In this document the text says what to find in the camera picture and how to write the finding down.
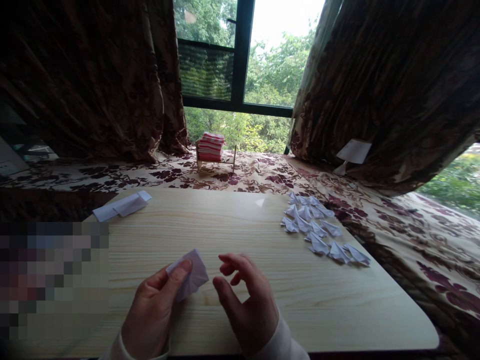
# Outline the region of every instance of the small lamp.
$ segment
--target small lamp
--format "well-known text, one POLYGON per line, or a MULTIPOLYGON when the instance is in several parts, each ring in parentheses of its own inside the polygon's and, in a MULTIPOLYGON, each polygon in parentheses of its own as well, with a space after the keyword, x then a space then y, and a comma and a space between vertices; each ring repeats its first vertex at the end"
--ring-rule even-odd
POLYGON ((363 164, 371 146, 371 142, 360 139, 350 140, 337 154, 337 156, 340 159, 345 160, 345 162, 333 170, 333 173, 335 175, 344 176, 347 173, 346 168, 348 162, 363 164))

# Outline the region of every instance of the brown floral curtain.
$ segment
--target brown floral curtain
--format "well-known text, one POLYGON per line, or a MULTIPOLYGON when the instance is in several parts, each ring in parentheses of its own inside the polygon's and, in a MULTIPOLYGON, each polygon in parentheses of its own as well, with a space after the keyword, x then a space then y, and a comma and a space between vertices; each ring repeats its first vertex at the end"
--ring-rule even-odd
POLYGON ((65 157, 187 153, 173 0, 21 1, 0 84, 65 157))
POLYGON ((290 148, 339 165, 350 139, 371 141, 348 174, 389 195, 413 191, 480 139, 480 4, 344 0, 333 15, 320 19, 290 148))

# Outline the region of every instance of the window frame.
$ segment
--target window frame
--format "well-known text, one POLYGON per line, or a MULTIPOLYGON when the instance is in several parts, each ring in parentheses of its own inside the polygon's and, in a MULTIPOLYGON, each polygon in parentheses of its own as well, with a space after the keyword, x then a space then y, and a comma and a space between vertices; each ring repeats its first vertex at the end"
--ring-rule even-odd
MULTIPOLYGON (((236 113, 275 116, 279 118, 292 118, 294 109, 291 107, 244 102, 254 9, 255 0, 237 0, 236 20, 231 20, 231 22, 235 24, 234 47, 219 46, 206 42, 185 40, 181 38, 177 39, 179 44, 233 53, 233 74, 230 101, 201 96, 183 95, 184 106, 236 113)), ((284 154, 288 154, 289 151, 290 150, 288 146, 285 144, 284 154)))

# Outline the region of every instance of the wall socket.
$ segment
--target wall socket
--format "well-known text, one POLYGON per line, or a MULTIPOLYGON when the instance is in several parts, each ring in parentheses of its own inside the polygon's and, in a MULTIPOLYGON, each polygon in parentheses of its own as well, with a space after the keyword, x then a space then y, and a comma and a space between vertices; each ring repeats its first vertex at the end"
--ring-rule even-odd
POLYGON ((20 170, 11 161, 0 162, 0 176, 9 176, 18 173, 20 170))

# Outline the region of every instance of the sleeve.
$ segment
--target sleeve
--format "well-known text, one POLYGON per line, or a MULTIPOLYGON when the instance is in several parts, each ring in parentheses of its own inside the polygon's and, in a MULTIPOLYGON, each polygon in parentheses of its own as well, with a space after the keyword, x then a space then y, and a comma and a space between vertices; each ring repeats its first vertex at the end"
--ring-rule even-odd
POLYGON ((292 338, 289 326, 282 315, 278 319, 275 332, 270 341, 249 360, 309 360, 303 347, 292 338))
MULTIPOLYGON (((166 348, 163 354, 150 360, 166 360, 170 352, 170 337, 168 337, 166 348)), ((115 340, 108 347, 106 352, 98 360, 135 360, 125 349, 122 333, 119 331, 115 340)))

